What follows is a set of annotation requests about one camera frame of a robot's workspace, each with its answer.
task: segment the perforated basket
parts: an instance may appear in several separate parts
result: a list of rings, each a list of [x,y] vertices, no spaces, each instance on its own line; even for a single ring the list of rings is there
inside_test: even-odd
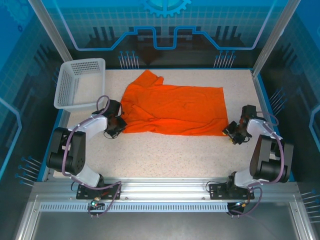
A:
[[[95,110],[98,98],[105,94],[106,62],[88,58],[61,65],[54,96],[54,107],[68,112]],[[99,109],[105,99],[99,101]]]

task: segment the white countertop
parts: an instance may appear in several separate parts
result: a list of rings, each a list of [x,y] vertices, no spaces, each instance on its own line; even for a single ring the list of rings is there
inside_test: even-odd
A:
[[[106,94],[120,102],[126,87],[144,70],[107,70]],[[249,70],[156,69],[164,84],[178,86],[223,87],[229,123],[240,120],[242,107],[261,110]],[[73,112],[68,127],[91,115]],[[174,136],[157,133],[121,133],[107,139],[103,133],[86,145],[86,162],[104,177],[226,177],[249,167],[257,139],[233,145],[228,137]]]

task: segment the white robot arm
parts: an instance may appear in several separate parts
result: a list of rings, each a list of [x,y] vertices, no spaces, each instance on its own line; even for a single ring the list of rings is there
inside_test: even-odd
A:
[[[255,106],[244,106],[239,124],[233,121],[222,132],[233,144],[246,143],[253,136],[257,137],[257,143],[248,168],[233,172],[226,183],[209,185],[212,200],[252,199],[252,187],[288,181],[294,147],[257,116]]]
[[[56,128],[46,160],[47,167],[62,172],[87,188],[103,186],[103,177],[86,164],[86,142],[102,132],[112,138],[118,136],[127,125],[119,115],[120,108],[119,102],[108,100],[105,109],[92,113],[81,123],[70,128]]]

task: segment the orange shirt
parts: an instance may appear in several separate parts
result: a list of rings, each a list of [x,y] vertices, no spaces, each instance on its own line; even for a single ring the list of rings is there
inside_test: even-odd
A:
[[[223,136],[229,123],[222,87],[163,83],[146,70],[129,84],[121,100],[124,133]]]

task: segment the metal frame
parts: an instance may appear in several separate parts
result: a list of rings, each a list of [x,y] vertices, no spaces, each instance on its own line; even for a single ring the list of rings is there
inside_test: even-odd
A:
[[[60,33],[58,32],[54,22],[52,21],[47,9],[41,0],[28,0],[31,7],[33,8],[35,14],[42,23],[46,33],[49,35],[51,41],[53,42],[55,48],[59,52],[62,60],[64,62],[72,61],[70,52],[67,49]]]
[[[262,67],[265,65],[269,55],[277,44],[279,38],[283,34],[287,24],[289,23],[292,15],[295,13],[296,8],[298,7],[301,0],[288,0],[288,3],[284,7],[284,10],[276,22],[268,40],[266,41],[260,55],[258,56],[254,66],[253,66],[253,75],[257,76]]]
[[[263,111],[267,112],[266,99],[262,93],[257,75],[268,59],[279,37],[295,12],[300,0],[289,0],[284,8],[275,28],[262,49],[254,67],[253,82]],[[29,0],[36,15],[48,33],[54,46],[64,62],[71,61],[72,57],[63,42],[57,28],[50,18],[41,0]],[[68,114],[61,117],[60,126],[68,122]],[[44,179],[47,179],[49,169],[46,169]],[[205,186],[208,181],[224,182],[225,178],[106,178],[106,183],[122,181],[121,198],[116,203],[230,203],[237,201],[210,200]],[[16,240],[31,240],[36,229],[37,220],[43,203],[87,203],[87,200],[76,200],[75,192],[71,191],[69,179],[52,179],[49,182],[36,182],[26,206]],[[276,185],[263,185],[263,202],[289,203],[292,219],[295,222],[297,234],[300,239],[315,240],[308,214],[301,199],[297,183],[278,183]]]
[[[154,203],[192,203],[194,206],[203,204],[221,204],[236,201],[210,200],[205,186],[208,181],[224,182],[225,178],[105,178],[106,183],[122,181],[120,200],[116,204],[149,204]],[[71,180],[60,179],[54,182],[36,182],[30,194],[16,240],[31,240],[37,226],[39,212],[43,204],[79,204],[89,200],[76,200],[75,192],[71,191]],[[315,240],[316,235],[308,219],[296,182],[263,185],[265,203],[289,203],[292,221],[295,222],[297,236],[302,240]],[[61,209],[50,212],[63,212]],[[72,212],[85,212],[75,209]]]

